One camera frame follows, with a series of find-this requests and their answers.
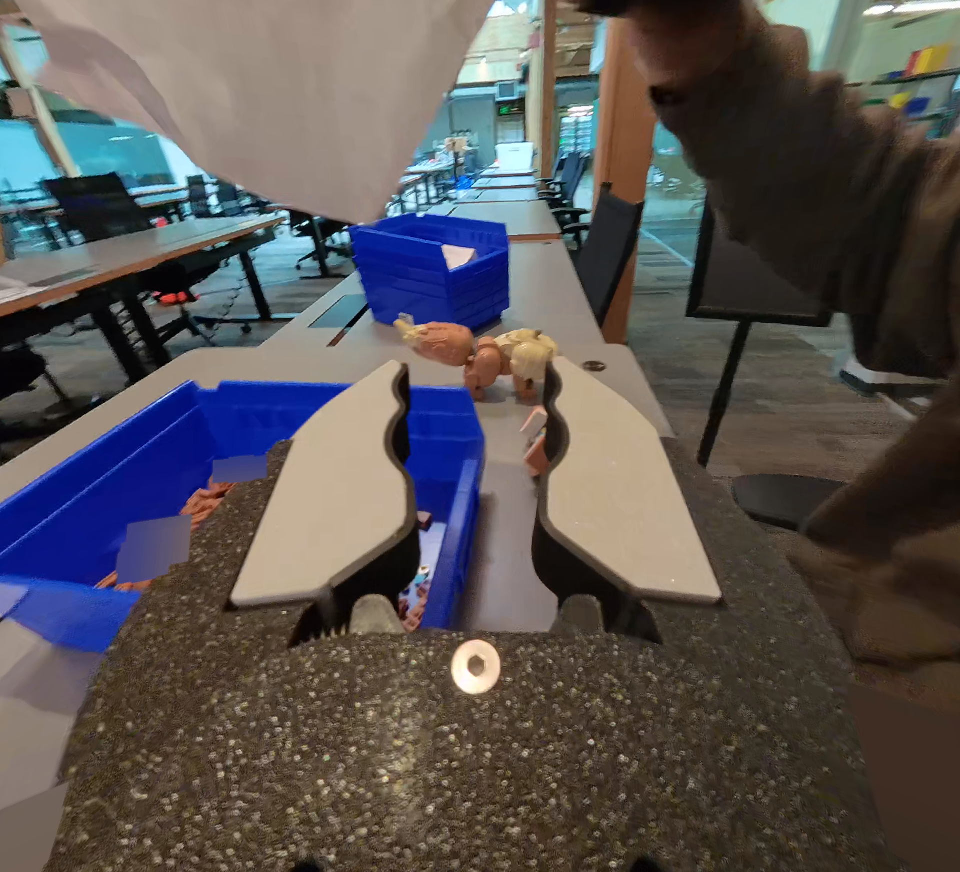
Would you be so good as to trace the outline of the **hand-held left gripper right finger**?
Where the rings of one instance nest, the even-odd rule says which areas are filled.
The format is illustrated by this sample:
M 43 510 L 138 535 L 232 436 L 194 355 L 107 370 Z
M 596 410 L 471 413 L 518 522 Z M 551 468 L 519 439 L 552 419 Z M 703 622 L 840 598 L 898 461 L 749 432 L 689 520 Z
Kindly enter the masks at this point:
M 558 609 L 590 599 L 605 631 L 654 633 L 652 603 L 721 603 L 654 425 L 563 356 L 546 364 L 542 406 L 531 554 Z

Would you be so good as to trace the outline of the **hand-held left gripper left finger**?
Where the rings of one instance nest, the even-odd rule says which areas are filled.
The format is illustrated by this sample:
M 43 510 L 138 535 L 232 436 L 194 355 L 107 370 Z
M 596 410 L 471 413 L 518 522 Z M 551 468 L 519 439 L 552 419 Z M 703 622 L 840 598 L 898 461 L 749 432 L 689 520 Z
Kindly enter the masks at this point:
M 393 618 L 420 565 L 406 463 L 409 367 L 391 360 L 334 396 L 294 433 L 229 594 L 237 611 L 312 607 L 324 629 L 367 596 Z

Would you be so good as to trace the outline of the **pile of brown lego pieces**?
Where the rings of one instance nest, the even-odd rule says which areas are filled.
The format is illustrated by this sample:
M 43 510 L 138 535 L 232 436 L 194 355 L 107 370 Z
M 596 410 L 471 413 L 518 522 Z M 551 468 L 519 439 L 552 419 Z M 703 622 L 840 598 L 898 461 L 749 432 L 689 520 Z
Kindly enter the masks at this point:
M 222 505 L 226 496 L 235 488 L 233 482 L 210 482 L 206 488 L 194 491 L 180 510 L 182 515 L 190 517 L 191 532 L 197 531 Z M 151 585 L 151 579 L 119 582 L 117 572 L 113 571 L 103 577 L 93 588 L 96 590 L 113 589 L 121 592 L 143 592 Z M 426 613 L 426 602 L 430 590 L 431 579 L 429 567 L 419 566 L 414 581 L 398 597 L 396 611 L 401 625 L 408 632 L 421 628 Z

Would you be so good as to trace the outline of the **blue plastic parts bin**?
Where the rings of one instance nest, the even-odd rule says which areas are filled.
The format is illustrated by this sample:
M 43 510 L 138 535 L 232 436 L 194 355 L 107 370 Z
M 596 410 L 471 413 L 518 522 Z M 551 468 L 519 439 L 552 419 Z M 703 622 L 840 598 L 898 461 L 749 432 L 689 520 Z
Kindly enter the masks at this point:
M 97 589 L 130 523 L 181 512 L 215 460 L 264 456 L 345 384 L 185 382 L 9 497 L 2 583 L 26 589 L 2 615 L 47 642 L 103 653 L 137 603 Z M 452 629 L 473 558 L 485 438 L 462 388 L 412 386 L 407 416 L 417 507 L 446 526 L 421 628 Z

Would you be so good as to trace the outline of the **person's right forearm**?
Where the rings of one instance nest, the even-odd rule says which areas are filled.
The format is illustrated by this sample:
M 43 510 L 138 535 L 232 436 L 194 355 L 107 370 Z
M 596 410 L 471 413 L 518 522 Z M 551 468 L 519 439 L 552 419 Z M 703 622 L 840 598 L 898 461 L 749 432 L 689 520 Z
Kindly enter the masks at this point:
M 809 69 L 800 29 L 750 15 L 709 74 L 650 89 L 717 221 L 794 288 L 849 319 L 858 360 L 958 370 L 958 139 L 929 139 Z

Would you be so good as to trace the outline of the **colourful small lego assembly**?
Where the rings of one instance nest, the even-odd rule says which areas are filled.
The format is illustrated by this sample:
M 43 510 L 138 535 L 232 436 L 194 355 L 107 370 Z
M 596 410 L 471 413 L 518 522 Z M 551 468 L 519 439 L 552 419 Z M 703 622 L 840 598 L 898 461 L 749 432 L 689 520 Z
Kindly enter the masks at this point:
M 534 479 L 539 478 L 549 466 L 546 456 L 546 424 L 548 413 L 544 406 L 534 406 L 521 425 L 524 436 L 523 464 Z

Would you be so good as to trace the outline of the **tan brown lego animal model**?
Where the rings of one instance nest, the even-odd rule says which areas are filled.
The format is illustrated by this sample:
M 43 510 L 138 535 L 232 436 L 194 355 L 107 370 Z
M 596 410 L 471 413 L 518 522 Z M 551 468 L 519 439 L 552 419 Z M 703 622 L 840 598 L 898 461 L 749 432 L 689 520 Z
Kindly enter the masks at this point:
M 402 341 L 423 358 L 462 369 L 463 385 L 474 401 L 483 401 L 501 376 L 511 376 L 516 397 L 534 404 L 546 366 L 559 354 L 558 344 L 537 329 L 520 328 L 495 337 L 475 337 L 450 322 L 414 324 L 402 314 L 393 322 Z

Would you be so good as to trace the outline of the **person's right hand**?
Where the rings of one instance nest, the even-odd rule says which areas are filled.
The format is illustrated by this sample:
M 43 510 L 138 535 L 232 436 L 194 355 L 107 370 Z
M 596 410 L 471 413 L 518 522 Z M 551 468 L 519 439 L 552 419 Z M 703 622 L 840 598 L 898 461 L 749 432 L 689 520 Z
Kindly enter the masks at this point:
M 634 63 L 653 91 L 682 92 L 717 73 L 751 25 L 743 0 L 647 0 L 626 15 Z

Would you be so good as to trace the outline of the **wooden column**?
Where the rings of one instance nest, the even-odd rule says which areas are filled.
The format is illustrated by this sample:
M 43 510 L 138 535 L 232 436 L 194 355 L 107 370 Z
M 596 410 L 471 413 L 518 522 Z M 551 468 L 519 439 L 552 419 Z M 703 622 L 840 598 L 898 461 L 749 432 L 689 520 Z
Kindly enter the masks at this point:
M 657 121 L 647 96 L 625 19 L 605 23 L 604 65 L 599 74 L 599 119 L 594 182 L 631 203 L 645 199 Z

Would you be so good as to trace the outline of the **stack of blue bins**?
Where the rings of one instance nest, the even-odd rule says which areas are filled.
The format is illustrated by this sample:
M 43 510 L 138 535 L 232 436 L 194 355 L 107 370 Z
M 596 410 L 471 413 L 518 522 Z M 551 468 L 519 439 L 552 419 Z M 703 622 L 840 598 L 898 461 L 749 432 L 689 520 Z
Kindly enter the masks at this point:
M 391 325 L 408 314 L 415 324 L 451 322 L 477 330 L 510 306 L 510 242 L 502 222 L 407 214 L 348 231 L 378 322 Z M 476 248 L 477 259 L 448 270 L 444 242 Z

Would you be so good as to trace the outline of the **black monitor on stand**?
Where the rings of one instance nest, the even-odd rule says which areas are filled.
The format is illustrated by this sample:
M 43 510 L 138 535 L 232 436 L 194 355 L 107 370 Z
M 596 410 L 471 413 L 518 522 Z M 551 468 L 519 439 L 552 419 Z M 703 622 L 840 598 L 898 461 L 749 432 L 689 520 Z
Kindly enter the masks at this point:
M 727 412 L 738 366 L 755 324 L 824 328 L 833 315 L 777 276 L 760 258 L 724 232 L 710 201 L 703 203 L 686 315 L 735 325 L 718 384 L 714 389 L 697 451 L 707 467 Z M 812 512 L 842 482 L 794 474 L 750 474 L 735 478 L 730 491 L 752 520 L 798 531 Z

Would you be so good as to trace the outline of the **person's brown jacket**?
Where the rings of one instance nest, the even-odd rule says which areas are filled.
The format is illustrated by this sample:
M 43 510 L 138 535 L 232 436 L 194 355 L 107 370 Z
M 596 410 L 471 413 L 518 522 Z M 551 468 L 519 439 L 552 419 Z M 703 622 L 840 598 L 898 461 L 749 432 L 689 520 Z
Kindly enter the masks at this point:
M 916 670 L 958 663 L 959 393 L 930 408 L 800 532 L 792 564 L 851 657 Z

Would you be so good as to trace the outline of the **wooden top office desk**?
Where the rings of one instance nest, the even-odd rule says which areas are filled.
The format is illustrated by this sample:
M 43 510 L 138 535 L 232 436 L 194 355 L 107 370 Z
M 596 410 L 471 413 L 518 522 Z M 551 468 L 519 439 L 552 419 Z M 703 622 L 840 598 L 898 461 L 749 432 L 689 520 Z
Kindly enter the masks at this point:
M 2 347 L 18 345 L 88 315 L 128 383 L 134 384 L 147 375 L 147 368 L 114 314 L 114 305 L 127 308 L 154 363 L 165 364 L 170 360 L 167 350 L 157 330 L 146 321 L 139 302 L 139 295 L 146 290 L 141 283 L 143 274 L 167 263 L 204 266 L 238 254 L 258 309 L 253 322 L 270 321 L 271 311 L 249 254 L 273 239 L 273 230 L 282 220 L 282 214 L 275 212 L 186 219 L 6 262 L 2 276 L 13 284 L 2 286 Z

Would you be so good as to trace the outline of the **black office chair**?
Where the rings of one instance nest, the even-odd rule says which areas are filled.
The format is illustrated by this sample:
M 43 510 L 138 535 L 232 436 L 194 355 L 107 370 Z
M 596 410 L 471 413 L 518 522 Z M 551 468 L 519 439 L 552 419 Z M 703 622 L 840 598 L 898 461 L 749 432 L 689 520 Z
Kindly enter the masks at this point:
M 84 243 L 103 242 L 153 228 L 116 172 L 60 177 L 41 182 L 60 209 L 60 217 Z

